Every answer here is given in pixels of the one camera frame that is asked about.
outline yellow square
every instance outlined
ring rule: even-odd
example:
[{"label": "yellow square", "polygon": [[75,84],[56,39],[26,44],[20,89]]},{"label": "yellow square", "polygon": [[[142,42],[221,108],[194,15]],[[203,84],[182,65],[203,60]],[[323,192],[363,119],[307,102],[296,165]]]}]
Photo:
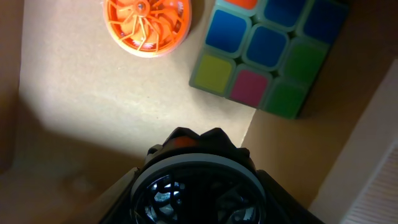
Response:
[{"label": "yellow square", "polygon": [[232,69],[233,65],[229,61],[203,54],[195,77],[195,84],[206,90],[223,94]]}]

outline green square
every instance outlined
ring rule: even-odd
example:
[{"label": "green square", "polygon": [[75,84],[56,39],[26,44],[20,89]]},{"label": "green square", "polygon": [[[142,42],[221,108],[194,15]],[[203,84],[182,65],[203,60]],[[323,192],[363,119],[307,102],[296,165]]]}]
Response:
[{"label": "green square", "polygon": [[287,119],[295,119],[308,89],[285,78],[276,78],[263,110]]},{"label": "green square", "polygon": [[220,96],[225,96],[235,68],[232,59],[204,52],[191,77],[190,85]]},{"label": "green square", "polygon": [[328,48],[296,37],[288,49],[280,75],[311,85],[325,60]]}]

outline brown cardboard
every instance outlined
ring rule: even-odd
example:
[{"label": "brown cardboard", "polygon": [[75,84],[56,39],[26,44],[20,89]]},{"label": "brown cardboard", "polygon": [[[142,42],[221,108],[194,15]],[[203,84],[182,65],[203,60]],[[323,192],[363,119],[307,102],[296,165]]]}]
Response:
[{"label": "brown cardboard", "polygon": [[23,0],[0,1],[0,174],[14,152],[23,12]]},{"label": "brown cardboard", "polygon": [[397,12],[394,0],[353,2],[301,119],[262,111],[253,117],[243,146],[306,207],[398,56]]}]

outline blue tile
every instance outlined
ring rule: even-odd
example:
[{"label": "blue tile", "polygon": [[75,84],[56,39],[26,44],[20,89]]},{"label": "blue tile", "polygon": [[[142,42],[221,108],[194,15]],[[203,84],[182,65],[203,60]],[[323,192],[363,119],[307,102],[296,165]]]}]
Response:
[{"label": "blue tile", "polygon": [[348,9],[326,0],[315,1],[303,31],[320,41],[332,44],[343,25]]},{"label": "blue tile", "polygon": [[217,10],[211,22],[206,44],[228,53],[239,49],[247,29],[243,18]]},{"label": "blue tile", "polygon": [[267,67],[278,64],[287,44],[283,34],[266,27],[258,27],[251,39],[246,56],[249,60]]},{"label": "blue tile", "polygon": [[268,0],[264,10],[266,19],[285,27],[296,24],[306,0]]}]

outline orange toy wheel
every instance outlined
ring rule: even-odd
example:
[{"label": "orange toy wheel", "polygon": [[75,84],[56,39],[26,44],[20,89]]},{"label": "orange toy wheel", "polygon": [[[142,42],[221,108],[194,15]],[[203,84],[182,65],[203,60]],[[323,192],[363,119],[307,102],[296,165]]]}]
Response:
[{"label": "orange toy wheel", "polygon": [[160,57],[178,47],[191,26],[190,0],[105,0],[113,39],[140,57]]}]

